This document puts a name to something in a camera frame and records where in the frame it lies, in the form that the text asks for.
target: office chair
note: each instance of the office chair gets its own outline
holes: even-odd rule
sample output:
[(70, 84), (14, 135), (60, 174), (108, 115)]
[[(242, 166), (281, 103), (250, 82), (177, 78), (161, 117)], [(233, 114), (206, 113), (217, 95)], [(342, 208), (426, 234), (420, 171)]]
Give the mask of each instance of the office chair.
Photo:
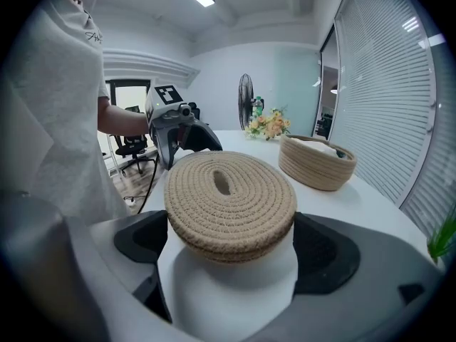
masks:
[[(129, 107), (129, 108), (125, 108), (125, 109), (129, 110), (129, 111), (133, 111), (135, 113), (140, 113), (140, 109), (137, 105)], [(120, 169), (122, 171), (122, 175), (125, 176), (125, 169), (134, 164), (136, 164), (138, 166), (138, 172), (140, 174), (142, 174), (143, 171), (140, 169), (140, 162), (149, 162), (149, 161), (155, 162), (154, 159), (147, 158), (145, 156), (138, 158), (138, 155), (145, 153), (145, 149), (147, 148), (147, 139), (146, 139), (145, 135), (124, 137), (123, 138), (124, 145), (122, 145), (122, 142), (120, 141), (120, 137), (118, 135), (116, 135), (115, 142), (117, 143), (117, 146), (119, 147), (119, 149), (115, 151), (116, 155), (119, 155), (122, 157), (131, 155), (133, 158), (127, 165), (123, 166)]]
[(196, 119), (200, 120), (200, 109), (197, 108), (197, 104), (196, 103), (188, 103), (188, 106), (190, 107), (190, 109), (192, 110), (192, 113), (193, 115), (195, 116)]

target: person's arm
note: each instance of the person's arm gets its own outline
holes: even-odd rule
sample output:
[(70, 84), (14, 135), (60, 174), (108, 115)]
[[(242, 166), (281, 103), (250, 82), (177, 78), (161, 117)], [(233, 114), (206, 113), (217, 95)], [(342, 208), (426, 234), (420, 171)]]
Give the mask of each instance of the person's arm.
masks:
[(148, 133), (145, 114), (134, 113), (111, 105), (109, 98), (98, 98), (98, 130), (103, 133), (134, 136)]

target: doorway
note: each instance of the doorway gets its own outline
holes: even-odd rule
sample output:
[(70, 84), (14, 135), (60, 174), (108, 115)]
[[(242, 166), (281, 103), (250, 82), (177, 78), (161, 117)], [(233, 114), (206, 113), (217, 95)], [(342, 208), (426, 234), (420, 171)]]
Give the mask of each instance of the doorway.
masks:
[(338, 50), (334, 28), (321, 49), (321, 91), (313, 137), (327, 140), (333, 125), (338, 93)]

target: white table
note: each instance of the white table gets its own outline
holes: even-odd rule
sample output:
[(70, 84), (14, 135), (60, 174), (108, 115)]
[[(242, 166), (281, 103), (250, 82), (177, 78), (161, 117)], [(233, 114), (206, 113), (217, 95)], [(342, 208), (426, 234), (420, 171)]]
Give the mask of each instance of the white table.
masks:
[[(278, 140), (249, 139), (241, 131), (222, 130), (215, 134), (224, 150), (255, 156), (282, 172)], [(188, 153), (191, 151), (179, 150), (175, 163)], [(355, 175), (336, 192), (315, 190), (285, 176), (296, 192), (299, 212), (392, 234), (431, 262), (423, 233), (390, 200)], [(144, 212), (165, 208), (166, 177), (164, 172)], [(178, 328), (206, 341), (241, 340), (289, 305), (297, 275), (292, 232), (266, 257), (244, 265), (224, 266), (190, 252), (168, 228), (168, 241), (158, 266), (165, 299)]]

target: green plant leaf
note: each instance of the green plant leaf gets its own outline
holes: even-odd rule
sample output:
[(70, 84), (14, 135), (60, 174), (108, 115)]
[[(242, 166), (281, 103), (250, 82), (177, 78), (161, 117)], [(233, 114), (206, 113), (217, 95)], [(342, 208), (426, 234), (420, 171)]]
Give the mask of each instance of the green plant leaf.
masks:
[(456, 233), (456, 203), (453, 204), (445, 221), (438, 229), (435, 229), (431, 238), (427, 241), (427, 250), (429, 255), (436, 259), (448, 253), (456, 242), (451, 242), (453, 235)]

